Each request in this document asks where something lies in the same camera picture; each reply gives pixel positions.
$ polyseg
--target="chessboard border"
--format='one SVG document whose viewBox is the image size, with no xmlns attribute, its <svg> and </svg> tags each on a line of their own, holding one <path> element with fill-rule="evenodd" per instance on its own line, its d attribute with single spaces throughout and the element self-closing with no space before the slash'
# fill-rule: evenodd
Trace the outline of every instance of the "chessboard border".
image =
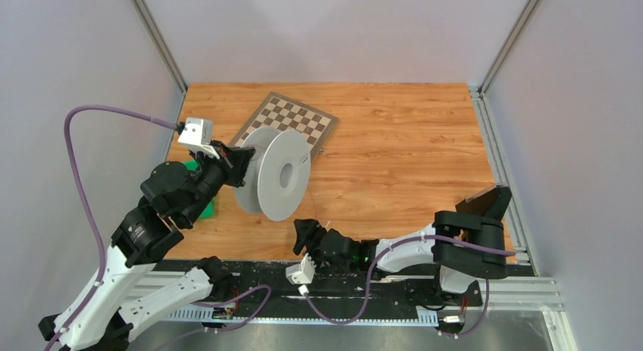
<svg viewBox="0 0 643 351">
<path fill-rule="evenodd" d="M 312 149 L 310 149 L 310 159 L 311 159 L 311 161 L 315 160 L 315 158 L 317 157 L 317 154 L 319 154 L 319 152 L 322 150 L 323 144 L 326 143 L 326 140 L 328 139 L 328 136 L 330 136 L 331 133 L 333 132 L 333 130 L 335 130 L 335 127 L 339 123 L 340 119 L 337 116 L 334 116 L 334 115 L 329 114 L 329 113 L 327 113 L 325 111 L 322 111 L 322 110 L 320 110 L 318 108 L 314 108 L 314 107 L 312 107 L 310 105 L 307 105 L 307 104 L 305 104 L 303 102 L 299 102 L 299 101 L 297 101 L 295 99 L 292 99 L 290 97 L 281 95 L 281 94 L 276 93 L 276 92 L 270 92 L 265 97 L 263 102 L 261 104 L 259 104 L 259 107 L 250 115 L 248 120 L 241 126 L 239 131 L 234 135 L 234 137 L 230 141 L 230 145 L 234 146 L 235 143 L 237 141 L 239 141 L 239 139 L 241 139 L 241 136 L 246 132 L 246 130 L 248 130 L 248 127 L 250 127 L 250 125 L 255 121 L 257 116 L 259 116 L 259 114 L 263 111 L 265 106 L 273 99 L 273 97 L 277 97 L 278 99 L 283 99 L 284 101 L 288 101 L 288 102 L 292 103 L 293 105 L 301 106 L 302 108 L 304 108 L 304 109 L 306 109 L 308 111 L 315 112 L 316 114 L 319 114 L 321 116 L 325 116 L 325 117 L 331 119 L 331 122 L 328 123 L 328 125 L 326 126 L 324 131 L 321 133 L 321 136 L 317 139 L 317 141 L 315 142 L 315 145 L 312 147 Z"/>
</svg>

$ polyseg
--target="green object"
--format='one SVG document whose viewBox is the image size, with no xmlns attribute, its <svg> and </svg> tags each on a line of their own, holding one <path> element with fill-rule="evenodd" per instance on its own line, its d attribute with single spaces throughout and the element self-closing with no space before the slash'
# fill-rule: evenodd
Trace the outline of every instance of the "green object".
<svg viewBox="0 0 643 351">
<path fill-rule="evenodd" d="M 190 161 L 184 161 L 183 165 L 185 165 L 185 168 L 187 168 L 188 171 L 195 171 L 196 168 L 199 166 L 196 161 L 190 160 Z M 205 207 L 199 218 L 208 218 L 212 217 L 215 215 L 215 199 L 213 198 L 210 203 Z"/>
</svg>

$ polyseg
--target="white wall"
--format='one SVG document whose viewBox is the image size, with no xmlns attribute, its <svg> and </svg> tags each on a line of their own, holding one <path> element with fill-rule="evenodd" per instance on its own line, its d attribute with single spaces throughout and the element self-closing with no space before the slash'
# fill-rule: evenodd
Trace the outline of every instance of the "white wall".
<svg viewBox="0 0 643 351">
<path fill-rule="evenodd" d="M 146 0 L 190 82 L 480 84 L 526 0 Z"/>
<path fill-rule="evenodd" d="M 64 116 L 102 103 L 175 120 L 181 96 L 129 0 L 0 0 L 0 36 L 0 349 L 42 349 L 40 318 L 70 304 L 98 265 Z M 105 239 L 136 204 L 169 135 L 105 113 L 72 121 Z"/>
<path fill-rule="evenodd" d="M 544 0 L 489 98 L 582 350 L 640 349 L 643 0 Z"/>
</svg>

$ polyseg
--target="wooden table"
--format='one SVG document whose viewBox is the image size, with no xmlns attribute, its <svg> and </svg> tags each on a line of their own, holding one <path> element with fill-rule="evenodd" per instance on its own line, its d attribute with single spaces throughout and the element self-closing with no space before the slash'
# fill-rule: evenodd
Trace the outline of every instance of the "wooden table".
<svg viewBox="0 0 643 351">
<path fill-rule="evenodd" d="M 355 240 L 398 237 L 494 182 L 465 84 L 193 83 L 180 117 L 214 121 L 227 143 L 271 91 L 340 119 L 301 205 L 273 222 L 245 213 L 224 187 L 216 216 L 185 230 L 168 258 L 297 259 L 295 218 L 330 221 Z M 168 160 L 189 159 L 175 137 Z M 512 249 L 508 231 L 505 242 Z"/>
</svg>

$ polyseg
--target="spool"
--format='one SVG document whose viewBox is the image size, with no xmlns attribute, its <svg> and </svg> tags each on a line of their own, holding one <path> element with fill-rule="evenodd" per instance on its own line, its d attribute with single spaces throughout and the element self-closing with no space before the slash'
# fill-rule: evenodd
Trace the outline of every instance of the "spool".
<svg viewBox="0 0 643 351">
<path fill-rule="evenodd" d="M 244 181 L 235 188 L 237 204 L 246 212 L 263 213 L 273 221 L 289 218 L 299 207 L 310 178 L 310 150 L 304 136 L 295 130 L 279 132 L 260 127 L 251 132 L 242 147 L 252 146 Z"/>
</svg>

